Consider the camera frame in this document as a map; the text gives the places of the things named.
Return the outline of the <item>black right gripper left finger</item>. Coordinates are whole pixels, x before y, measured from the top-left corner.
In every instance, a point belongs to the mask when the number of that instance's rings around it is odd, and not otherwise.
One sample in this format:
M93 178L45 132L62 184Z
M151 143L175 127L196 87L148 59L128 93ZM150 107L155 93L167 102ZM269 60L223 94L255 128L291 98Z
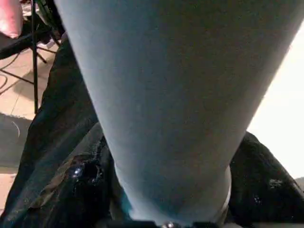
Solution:
M113 160L100 125L40 174L23 207L14 208L16 228L106 228L111 222Z

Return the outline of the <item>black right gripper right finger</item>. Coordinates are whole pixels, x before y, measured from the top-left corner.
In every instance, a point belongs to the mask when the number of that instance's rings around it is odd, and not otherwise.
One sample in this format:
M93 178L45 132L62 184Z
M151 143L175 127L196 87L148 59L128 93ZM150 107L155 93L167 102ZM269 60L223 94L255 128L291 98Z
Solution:
M303 223L303 190L253 134L245 134L230 170L229 210L238 224Z

